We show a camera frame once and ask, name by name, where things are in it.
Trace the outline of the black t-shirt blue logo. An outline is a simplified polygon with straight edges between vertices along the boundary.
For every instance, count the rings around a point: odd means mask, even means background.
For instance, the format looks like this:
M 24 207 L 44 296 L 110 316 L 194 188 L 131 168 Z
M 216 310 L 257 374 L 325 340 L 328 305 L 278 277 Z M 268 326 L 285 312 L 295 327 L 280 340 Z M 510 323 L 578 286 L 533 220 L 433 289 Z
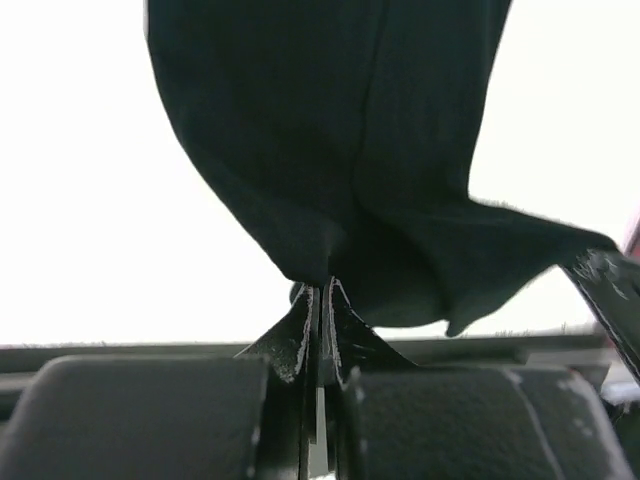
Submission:
M 150 1 L 146 40 L 198 173 L 289 279 L 375 327 L 501 308 L 607 236 L 474 201 L 506 1 Z

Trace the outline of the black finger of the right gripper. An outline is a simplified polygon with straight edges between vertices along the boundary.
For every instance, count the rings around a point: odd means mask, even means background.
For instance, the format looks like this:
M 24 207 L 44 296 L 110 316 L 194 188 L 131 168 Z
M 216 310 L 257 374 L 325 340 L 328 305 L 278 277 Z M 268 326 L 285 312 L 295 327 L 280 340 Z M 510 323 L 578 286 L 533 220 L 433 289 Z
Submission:
M 639 261 L 620 252 L 590 249 L 562 270 L 639 381 Z

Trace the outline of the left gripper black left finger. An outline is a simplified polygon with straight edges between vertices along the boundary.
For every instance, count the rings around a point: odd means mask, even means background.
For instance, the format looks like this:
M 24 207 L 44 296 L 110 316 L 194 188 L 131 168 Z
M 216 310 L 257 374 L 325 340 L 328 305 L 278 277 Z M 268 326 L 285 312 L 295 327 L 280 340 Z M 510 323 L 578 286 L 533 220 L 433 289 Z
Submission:
M 239 355 L 269 364 L 256 446 L 255 479 L 307 479 L 317 440 L 319 290 L 302 286 L 289 312 Z

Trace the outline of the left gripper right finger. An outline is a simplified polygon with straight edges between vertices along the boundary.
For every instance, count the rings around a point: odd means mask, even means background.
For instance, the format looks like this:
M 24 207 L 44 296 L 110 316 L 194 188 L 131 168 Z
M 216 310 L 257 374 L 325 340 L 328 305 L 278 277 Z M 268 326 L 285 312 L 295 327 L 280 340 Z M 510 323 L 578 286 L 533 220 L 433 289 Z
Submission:
M 322 292 L 322 381 L 328 466 L 338 479 L 364 479 L 366 442 L 343 402 L 350 378 L 362 372 L 404 372 L 418 366 L 367 325 L 352 307 L 339 279 Z

